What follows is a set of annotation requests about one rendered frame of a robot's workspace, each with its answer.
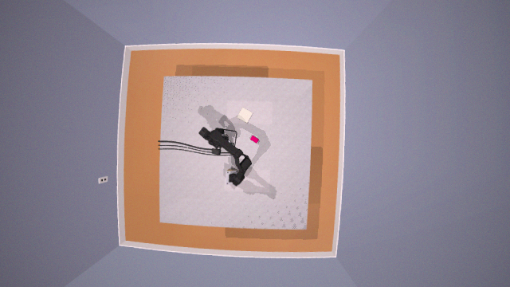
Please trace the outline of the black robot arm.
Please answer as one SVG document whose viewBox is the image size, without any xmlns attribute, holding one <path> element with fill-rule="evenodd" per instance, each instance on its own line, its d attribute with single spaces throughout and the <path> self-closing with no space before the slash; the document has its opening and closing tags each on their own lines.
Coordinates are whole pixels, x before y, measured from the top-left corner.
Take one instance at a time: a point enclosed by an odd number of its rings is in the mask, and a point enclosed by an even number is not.
<svg viewBox="0 0 510 287">
<path fill-rule="evenodd" d="M 233 146 L 229 141 L 227 136 L 223 136 L 219 130 L 212 130 L 211 132 L 207 128 L 202 128 L 199 133 L 205 140 L 208 140 L 209 144 L 217 147 L 221 146 L 225 150 L 227 150 L 234 158 L 235 165 L 239 170 L 237 174 L 229 175 L 229 182 L 235 186 L 240 185 L 240 183 L 244 180 L 246 170 L 251 166 L 250 158 L 243 153 L 241 149 L 237 149 Z M 239 162 L 240 156 L 243 155 L 245 158 Z"/>
</svg>

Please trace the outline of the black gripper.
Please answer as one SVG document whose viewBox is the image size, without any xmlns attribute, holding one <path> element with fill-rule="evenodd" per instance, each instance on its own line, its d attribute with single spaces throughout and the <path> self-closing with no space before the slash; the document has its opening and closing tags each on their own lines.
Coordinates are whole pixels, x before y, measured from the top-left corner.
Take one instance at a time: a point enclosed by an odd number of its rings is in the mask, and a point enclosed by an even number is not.
<svg viewBox="0 0 510 287">
<path fill-rule="evenodd" d="M 219 130 L 221 134 L 224 134 L 224 129 L 223 128 L 215 128 L 215 129 Z M 212 148 L 211 154 L 220 155 L 221 154 L 221 150 L 219 150 L 218 147 L 221 148 L 221 146 L 217 146 L 215 149 Z"/>
</svg>

